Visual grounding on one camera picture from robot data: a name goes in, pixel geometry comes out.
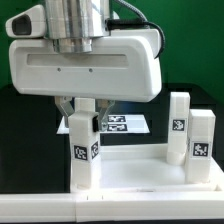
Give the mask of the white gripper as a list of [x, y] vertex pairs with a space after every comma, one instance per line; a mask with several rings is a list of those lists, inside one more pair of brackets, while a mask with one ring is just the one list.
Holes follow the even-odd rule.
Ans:
[[93, 131], [104, 132], [114, 100], [149, 102], [160, 93], [159, 48], [155, 29], [115, 30], [83, 54], [57, 53], [50, 40], [15, 40], [9, 48], [12, 83], [22, 94], [56, 96], [66, 128], [74, 113], [71, 97], [107, 99], [97, 101], [93, 117]]

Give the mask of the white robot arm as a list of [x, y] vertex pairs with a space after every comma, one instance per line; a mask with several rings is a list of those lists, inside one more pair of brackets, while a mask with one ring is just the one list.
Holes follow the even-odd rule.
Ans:
[[22, 94], [54, 96], [64, 116], [69, 100], [92, 98], [101, 108], [95, 128], [107, 129], [116, 101], [149, 102], [161, 91], [159, 56], [165, 35], [139, 13], [115, 19], [110, 2], [43, 0], [7, 20], [12, 83]]

